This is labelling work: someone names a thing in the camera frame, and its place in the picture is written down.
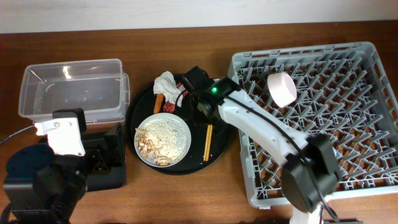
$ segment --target rice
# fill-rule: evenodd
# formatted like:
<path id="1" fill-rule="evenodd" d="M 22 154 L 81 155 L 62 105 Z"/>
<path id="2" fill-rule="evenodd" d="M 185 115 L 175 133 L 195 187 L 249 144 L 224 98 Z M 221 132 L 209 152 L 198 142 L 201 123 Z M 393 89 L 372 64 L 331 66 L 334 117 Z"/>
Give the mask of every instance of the rice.
<path id="1" fill-rule="evenodd" d="M 187 145 L 187 134 L 181 124 L 174 119 L 153 119 L 144 125 L 148 139 L 159 149 L 160 156 L 182 158 Z"/>

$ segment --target white wall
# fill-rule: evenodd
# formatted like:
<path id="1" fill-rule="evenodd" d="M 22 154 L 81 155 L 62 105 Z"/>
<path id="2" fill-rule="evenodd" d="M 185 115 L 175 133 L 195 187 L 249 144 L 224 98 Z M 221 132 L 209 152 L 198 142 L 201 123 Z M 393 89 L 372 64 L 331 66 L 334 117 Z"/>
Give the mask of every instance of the white wall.
<path id="1" fill-rule="evenodd" d="M 0 33 L 398 19 L 398 0 L 0 0 Z"/>

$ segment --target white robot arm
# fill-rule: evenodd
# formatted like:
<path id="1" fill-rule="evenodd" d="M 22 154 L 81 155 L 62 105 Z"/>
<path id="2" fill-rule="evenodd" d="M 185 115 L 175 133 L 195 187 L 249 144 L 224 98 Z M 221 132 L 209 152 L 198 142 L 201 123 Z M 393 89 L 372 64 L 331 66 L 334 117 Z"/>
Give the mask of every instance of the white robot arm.
<path id="1" fill-rule="evenodd" d="M 212 122 L 221 119 L 263 147 L 282 168 L 282 192 L 294 206 L 291 224 L 318 224 L 323 206 L 333 219 L 325 196 L 341 179 L 329 139 L 297 131 L 273 117 L 227 77 L 214 81 L 198 67 L 185 74 L 183 84 L 193 104 Z"/>

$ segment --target green light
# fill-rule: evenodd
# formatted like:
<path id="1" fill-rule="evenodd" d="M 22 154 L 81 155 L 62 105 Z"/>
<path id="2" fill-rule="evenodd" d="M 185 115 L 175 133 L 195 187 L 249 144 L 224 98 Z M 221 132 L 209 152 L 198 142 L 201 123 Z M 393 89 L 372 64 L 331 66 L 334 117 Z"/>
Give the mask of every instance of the green light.
<path id="1" fill-rule="evenodd" d="M 211 92 L 212 92 L 212 93 L 214 93 L 214 94 L 215 94 L 215 93 L 217 93 L 217 91 L 218 91 L 218 90 L 217 90 L 217 87 L 213 87 L 213 88 L 211 88 Z"/>

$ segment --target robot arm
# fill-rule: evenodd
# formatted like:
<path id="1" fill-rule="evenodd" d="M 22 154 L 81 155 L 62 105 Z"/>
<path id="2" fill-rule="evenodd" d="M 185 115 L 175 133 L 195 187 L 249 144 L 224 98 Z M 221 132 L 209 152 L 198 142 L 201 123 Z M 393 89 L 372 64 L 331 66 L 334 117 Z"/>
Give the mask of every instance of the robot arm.
<path id="1" fill-rule="evenodd" d="M 11 203 L 0 223 L 12 212 L 18 224 L 68 224 L 78 201 L 89 190 L 115 188 L 119 171 L 125 175 L 121 125 L 89 138 L 81 108 L 58 110 L 53 119 L 35 123 L 46 144 L 21 149 L 7 163 L 4 190 Z"/>
<path id="2" fill-rule="evenodd" d="M 282 167 L 282 192 L 295 207 L 292 220 L 311 223 L 317 219 L 319 223 L 324 196 L 341 179 L 328 138 L 322 134 L 310 137 L 285 125 L 227 77 L 210 83 L 208 75 L 195 67 L 185 74 L 184 86 L 205 119 L 221 119 L 244 131 Z"/>
<path id="3" fill-rule="evenodd" d="M 261 108 L 257 103 L 253 102 L 250 96 L 244 90 L 233 91 L 231 94 L 229 94 L 229 97 L 240 101 L 246 106 L 272 120 L 272 122 L 278 125 L 292 139 L 294 139 L 296 144 L 301 149 L 307 145 L 307 134 L 297 131 L 273 117 L 273 115 Z M 250 113 L 237 103 L 229 99 L 224 99 L 224 103 L 218 106 L 218 112 L 220 113 L 220 118 L 223 121 L 228 124 L 232 124 L 233 126 L 245 132 L 248 136 L 250 136 L 250 138 L 262 146 L 281 167 L 287 162 L 287 155 L 297 154 L 297 151 L 294 149 L 293 145 L 291 145 L 275 127 L 257 115 Z"/>

